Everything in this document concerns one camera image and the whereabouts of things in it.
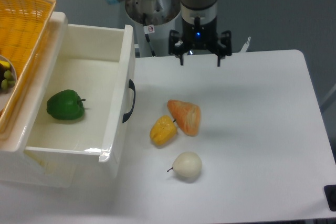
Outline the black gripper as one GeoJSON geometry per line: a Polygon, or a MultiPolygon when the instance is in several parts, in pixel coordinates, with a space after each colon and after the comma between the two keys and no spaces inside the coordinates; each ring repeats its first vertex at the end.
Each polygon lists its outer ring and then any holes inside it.
{"type": "Polygon", "coordinates": [[[217,66],[221,66],[221,60],[232,55],[232,32],[226,30],[217,34],[217,18],[207,24],[201,24],[200,18],[196,18],[193,24],[182,20],[182,38],[176,30],[169,32],[169,55],[179,59],[180,65],[184,65],[184,55],[190,50],[208,50],[217,56],[217,66]]]}

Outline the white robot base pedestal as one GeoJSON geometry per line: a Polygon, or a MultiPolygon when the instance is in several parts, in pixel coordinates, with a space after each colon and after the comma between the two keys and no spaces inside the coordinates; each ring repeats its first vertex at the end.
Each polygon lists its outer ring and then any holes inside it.
{"type": "Polygon", "coordinates": [[[181,17],[180,0],[127,0],[125,11],[133,21],[139,57],[167,56],[169,32],[181,17]]]}

